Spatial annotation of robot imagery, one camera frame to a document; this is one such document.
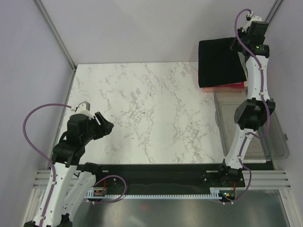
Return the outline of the black t-shirt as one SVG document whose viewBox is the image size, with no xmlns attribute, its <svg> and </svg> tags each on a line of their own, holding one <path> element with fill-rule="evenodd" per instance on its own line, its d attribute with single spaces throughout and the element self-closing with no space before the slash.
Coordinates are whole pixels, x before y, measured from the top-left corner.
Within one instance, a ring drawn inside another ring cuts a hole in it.
<svg viewBox="0 0 303 227">
<path fill-rule="evenodd" d="M 202 40 L 198 44 L 198 85 L 200 88 L 245 82 L 239 55 L 230 49 L 233 37 Z"/>
</svg>

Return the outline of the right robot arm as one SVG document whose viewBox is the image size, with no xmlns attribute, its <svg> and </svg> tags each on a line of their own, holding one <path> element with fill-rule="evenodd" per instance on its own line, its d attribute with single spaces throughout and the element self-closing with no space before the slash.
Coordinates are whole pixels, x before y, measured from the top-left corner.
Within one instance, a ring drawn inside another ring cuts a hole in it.
<svg viewBox="0 0 303 227">
<path fill-rule="evenodd" d="M 257 131 L 263 125 L 270 125 L 270 116 L 276 107 L 267 90 L 269 46 L 264 44 L 267 28 L 268 23 L 260 17 L 252 17 L 246 26 L 235 29 L 236 38 L 231 49 L 244 55 L 249 81 L 247 99 L 235 110 L 236 131 L 230 151 L 217 174 L 222 186 L 241 180 L 243 160 L 251 139 L 265 137 L 265 134 L 257 135 Z"/>
</svg>

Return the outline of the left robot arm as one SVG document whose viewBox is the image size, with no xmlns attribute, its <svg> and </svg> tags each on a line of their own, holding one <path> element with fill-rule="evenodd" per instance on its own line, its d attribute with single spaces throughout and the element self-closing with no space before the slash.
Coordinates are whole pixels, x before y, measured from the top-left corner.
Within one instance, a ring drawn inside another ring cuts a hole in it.
<svg viewBox="0 0 303 227">
<path fill-rule="evenodd" d="M 71 227 L 74 215 L 92 186 L 104 181 L 101 166 L 86 163 L 72 190 L 71 179 L 85 153 L 86 145 L 111 133 L 114 125 L 100 112 L 82 111 L 70 116 L 67 130 L 53 148 L 52 170 L 38 213 L 26 227 Z"/>
</svg>

